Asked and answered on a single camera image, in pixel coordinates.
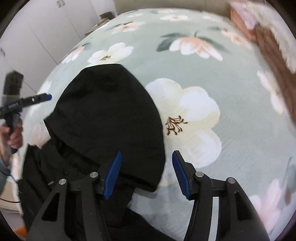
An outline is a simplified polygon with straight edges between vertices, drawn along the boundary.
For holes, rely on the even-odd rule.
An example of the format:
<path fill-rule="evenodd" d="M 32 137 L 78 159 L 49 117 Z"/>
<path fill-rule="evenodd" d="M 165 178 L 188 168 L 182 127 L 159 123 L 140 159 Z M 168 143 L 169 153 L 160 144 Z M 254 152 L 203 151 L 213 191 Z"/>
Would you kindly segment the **person's left hand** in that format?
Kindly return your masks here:
<path fill-rule="evenodd" d="M 1 125 L 1 159 L 6 166 L 10 164 L 12 155 L 10 149 L 18 150 L 23 145 L 22 124 L 22 120 L 19 119 L 18 125 L 13 132 L 7 125 Z"/>

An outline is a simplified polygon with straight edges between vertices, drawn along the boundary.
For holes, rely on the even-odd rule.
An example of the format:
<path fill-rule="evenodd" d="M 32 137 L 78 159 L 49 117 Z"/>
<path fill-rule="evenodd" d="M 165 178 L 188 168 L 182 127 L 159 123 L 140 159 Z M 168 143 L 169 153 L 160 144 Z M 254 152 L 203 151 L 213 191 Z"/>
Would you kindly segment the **grey left sleeve forearm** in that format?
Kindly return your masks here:
<path fill-rule="evenodd" d="M 6 166 L 2 160 L 0 160 L 0 194 L 2 194 L 7 178 L 11 175 L 11 167 Z"/>

